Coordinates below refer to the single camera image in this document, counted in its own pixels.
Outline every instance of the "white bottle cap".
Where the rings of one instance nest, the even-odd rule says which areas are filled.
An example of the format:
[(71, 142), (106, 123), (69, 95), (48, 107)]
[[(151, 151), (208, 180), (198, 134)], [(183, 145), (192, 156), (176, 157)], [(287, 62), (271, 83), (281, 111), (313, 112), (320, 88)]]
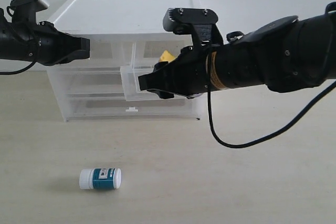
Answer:
[(79, 188), (83, 190), (93, 189), (93, 172), (95, 169), (83, 169), (79, 175)]
[(113, 187), (119, 189), (121, 185), (121, 169), (116, 168), (113, 176)]

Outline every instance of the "small bottle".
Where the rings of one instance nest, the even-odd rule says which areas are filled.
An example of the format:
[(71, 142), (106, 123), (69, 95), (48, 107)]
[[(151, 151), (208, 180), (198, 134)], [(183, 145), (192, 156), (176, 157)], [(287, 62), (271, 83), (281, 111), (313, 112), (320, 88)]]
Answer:
[(84, 169), (79, 176), (79, 188), (113, 190), (121, 184), (121, 170), (119, 168)]

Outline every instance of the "yellow object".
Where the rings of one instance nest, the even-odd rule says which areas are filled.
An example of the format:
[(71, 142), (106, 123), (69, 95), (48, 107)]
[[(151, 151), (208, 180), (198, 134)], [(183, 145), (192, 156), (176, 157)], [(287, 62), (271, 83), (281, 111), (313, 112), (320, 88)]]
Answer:
[(160, 59), (159, 59), (159, 62), (162, 62), (162, 61), (168, 61), (168, 62), (171, 62), (173, 60), (175, 60), (176, 57), (173, 56), (170, 52), (168, 52), (167, 50), (165, 50), (163, 52), (163, 54), (161, 55)]

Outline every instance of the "teal label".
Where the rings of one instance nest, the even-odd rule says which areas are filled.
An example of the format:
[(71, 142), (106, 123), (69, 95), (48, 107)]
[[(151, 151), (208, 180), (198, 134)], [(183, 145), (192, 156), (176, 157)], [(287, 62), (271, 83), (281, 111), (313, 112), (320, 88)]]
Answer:
[(94, 189), (109, 190), (114, 189), (113, 177), (116, 169), (114, 168), (97, 168), (94, 169), (92, 184)]

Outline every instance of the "robotic arm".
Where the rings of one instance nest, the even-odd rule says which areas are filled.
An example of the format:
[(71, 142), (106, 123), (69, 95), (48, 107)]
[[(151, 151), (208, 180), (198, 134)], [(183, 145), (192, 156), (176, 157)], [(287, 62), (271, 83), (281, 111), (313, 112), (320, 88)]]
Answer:
[(244, 35), (229, 33), (223, 43), (216, 27), (217, 15), (209, 9), (169, 9), (163, 20), (166, 31), (191, 35), (193, 45), (181, 50), (174, 60), (161, 61), (154, 71), (139, 77), (141, 90), (162, 99), (182, 95), (189, 99), (207, 92), (211, 132), (219, 144), (245, 148), (278, 136), (297, 123), (319, 100), (336, 87), (336, 82), (315, 97), (279, 131), (246, 144), (228, 144), (215, 133), (211, 92), (267, 85), (274, 92), (293, 92), (336, 79), (336, 2), (321, 16), (298, 20), (289, 16)]
[(48, 7), (47, 0), (12, 0), (7, 7), (11, 23), (0, 8), (0, 59), (31, 62), (24, 69), (0, 75), (24, 72), (35, 63), (53, 66), (90, 57), (89, 39), (61, 33), (47, 21), (36, 23), (36, 13)]

